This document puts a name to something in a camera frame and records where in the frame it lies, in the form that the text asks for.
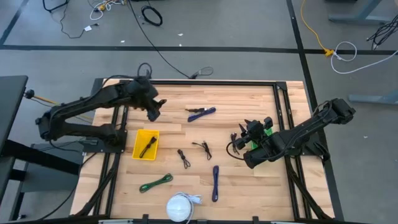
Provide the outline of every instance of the green object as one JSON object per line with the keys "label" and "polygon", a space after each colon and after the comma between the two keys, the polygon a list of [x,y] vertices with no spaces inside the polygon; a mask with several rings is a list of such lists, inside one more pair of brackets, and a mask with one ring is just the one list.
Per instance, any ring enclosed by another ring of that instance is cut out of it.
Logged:
{"label": "green object", "polygon": [[[267,136],[270,136],[270,135],[272,134],[272,128],[264,129],[264,133],[265,133]],[[258,145],[257,145],[256,143],[254,143],[253,141],[251,141],[251,149],[255,149],[255,148],[257,148],[257,147],[258,147]]]}
{"label": "green object", "polygon": [[172,176],[171,174],[166,174],[166,175],[165,175],[163,178],[161,178],[160,180],[156,180],[156,181],[154,181],[154,182],[152,182],[152,183],[149,183],[149,184],[143,184],[143,185],[141,185],[141,187],[139,187],[139,191],[140,191],[141,193],[144,193],[144,192],[147,192],[149,189],[155,187],[156,185],[164,184],[164,183],[170,182],[170,181],[172,181],[172,180],[173,180],[173,176]]}

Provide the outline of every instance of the concrete floor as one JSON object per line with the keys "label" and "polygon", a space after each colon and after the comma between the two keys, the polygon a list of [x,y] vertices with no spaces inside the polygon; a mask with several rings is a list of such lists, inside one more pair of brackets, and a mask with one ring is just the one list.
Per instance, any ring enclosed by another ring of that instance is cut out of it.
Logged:
{"label": "concrete floor", "polygon": [[[48,0],[48,7],[64,0]],[[1,0],[0,34],[12,20],[23,0]],[[300,18],[301,0],[293,0]],[[151,1],[164,18],[162,27],[147,24],[143,28],[156,46],[178,47],[269,47],[296,49],[295,36],[285,1],[278,0],[164,0]],[[334,24],[327,19],[332,12],[354,13],[364,1],[337,4],[307,0],[305,18],[319,32],[323,44],[334,48],[347,40],[359,50],[369,50],[366,38],[374,26]],[[138,11],[144,2],[134,2]],[[86,1],[71,0],[64,19],[65,31],[75,35],[92,24],[91,8]],[[99,27],[85,32],[80,39],[68,39],[60,32],[57,21],[63,9],[52,16],[42,9],[41,1],[30,0],[22,11],[4,44],[59,46],[150,46],[141,34],[127,7],[113,6],[98,21]],[[384,0],[374,11],[376,16],[393,17],[398,7]],[[298,19],[305,49],[319,49],[315,37]],[[395,50],[393,35],[380,46]],[[304,75],[298,54],[265,52],[162,52],[182,71],[191,74],[212,66],[212,79],[302,80]],[[398,59],[362,70],[352,75],[339,75],[330,68],[330,59],[322,54],[306,55],[315,94],[319,103],[331,98],[347,99],[348,94],[381,95],[398,89]],[[339,70],[351,70],[387,56],[360,55],[352,63],[336,62]],[[137,66],[149,62],[154,78],[183,78],[170,68],[156,52],[145,51],[79,51],[79,50],[0,50],[0,75],[28,75],[27,88],[38,95],[64,102],[90,94],[94,78],[136,73]],[[345,220],[365,223],[396,223],[398,201],[398,132],[396,106],[352,104],[357,113],[345,126],[328,126],[326,138],[335,170],[337,188]],[[34,119],[46,108],[23,100],[12,127],[10,138],[23,144],[42,142]],[[53,210],[68,191],[37,192],[25,196],[21,213],[34,220]],[[69,200],[52,217],[68,215]],[[7,203],[2,204],[0,220],[5,221]]]}

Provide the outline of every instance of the green wire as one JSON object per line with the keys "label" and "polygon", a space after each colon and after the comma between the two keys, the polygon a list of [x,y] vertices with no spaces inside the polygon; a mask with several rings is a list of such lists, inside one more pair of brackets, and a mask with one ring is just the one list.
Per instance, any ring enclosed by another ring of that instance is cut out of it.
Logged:
{"label": "green wire", "polygon": [[156,185],[164,184],[164,183],[170,182],[170,181],[172,181],[172,180],[173,180],[173,176],[172,176],[171,174],[166,174],[166,175],[165,175],[163,178],[161,178],[160,180],[156,180],[156,181],[154,181],[154,182],[152,182],[152,183],[149,183],[149,184],[143,184],[143,185],[141,185],[141,187],[139,187],[139,191],[140,191],[141,193],[144,193],[144,192],[147,192],[149,189],[155,187]]}

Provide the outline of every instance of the yellow bin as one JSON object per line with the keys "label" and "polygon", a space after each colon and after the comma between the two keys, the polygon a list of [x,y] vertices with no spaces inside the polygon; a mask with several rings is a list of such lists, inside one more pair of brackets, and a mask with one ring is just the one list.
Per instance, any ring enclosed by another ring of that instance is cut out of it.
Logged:
{"label": "yellow bin", "polygon": [[[142,150],[148,145],[149,141],[155,137],[157,140],[153,143],[150,148],[145,152],[144,157],[140,158]],[[159,142],[159,131],[158,130],[145,130],[139,129],[137,131],[136,143],[134,144],[134,150],[132,151],[133,159],[142,159],[148,161],[154,161],[156,159],[157,144]]]}

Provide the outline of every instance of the wooden table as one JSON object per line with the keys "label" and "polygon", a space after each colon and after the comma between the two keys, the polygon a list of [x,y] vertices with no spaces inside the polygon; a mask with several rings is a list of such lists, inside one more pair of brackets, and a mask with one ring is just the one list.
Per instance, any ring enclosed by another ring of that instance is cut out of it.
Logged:
{"label": "wooden table", "polygon": [[[110,80],[107,85],[118,81]],[[304,85],[302,82],[287,82],[287,87],[297,125],[310,117]],[[157,85],[156,88],[159,91],[157,99],[167,99],[167,102],[155,122],[147,120],[145,111],[129,110],[128,138],[120,160],[111,218],[142,218],[143,214],[149,214],[150,219],[168,219],[165,205],[174,193],[182,191],[203,196],[202,205],[195,206],[193,219],[252,220],[253,216],[258,216],[260,220],[294,219],[284,160],[264,162],[250,169],[244,161],[229,157],[225,149],[230,142],[230,134],[240,133],[238,123],[244,123],[244,119],[262,121],[270,116],[274,122],[273,130],[279,130],[271,87]],[[189,112],[184,109],[212,106],[216,107],[216,113],[192,123],[187,122]],[[112,114],[113,109],[97,109],[94,125],[110,123]],[[160,131],[155,161],[131,158],[137,129]],[[192,142],[203,140],[208,143],[213,155],[210,161],[202,148],[192,145]],[[182,149],[190,161],[192,166],[188,169],[184,169],[177,149]],[[102,163],[103,155],[98,154],[82,168],[72,214],[79,211],[96,190]],[[315,156],[302,156],[302,164],[309,192],[325,213],[333,217],[321,160]],[[219,200],[214,203],[211,193],[215,165],[220,167],[220,177]],[[155,181],[168,172],[174,176],[173,181],[144,194],[139,192],[140,185]],[[301,217],[304,217],[302,198],[296,191]],[[106,193],[100,213],[104,212],[105,199]]]}

